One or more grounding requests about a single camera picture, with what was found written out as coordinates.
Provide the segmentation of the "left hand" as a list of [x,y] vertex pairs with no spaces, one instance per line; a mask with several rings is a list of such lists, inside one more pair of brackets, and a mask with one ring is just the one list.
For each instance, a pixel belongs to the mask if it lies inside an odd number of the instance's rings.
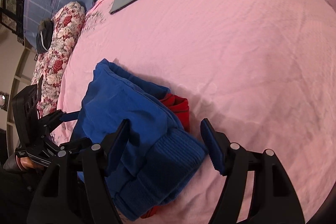
[[15,158],[17,165],[20,170],[25,171],[29,169],[44,169],[43,165],[40,165],[32,161],[29,157],[16,157]]

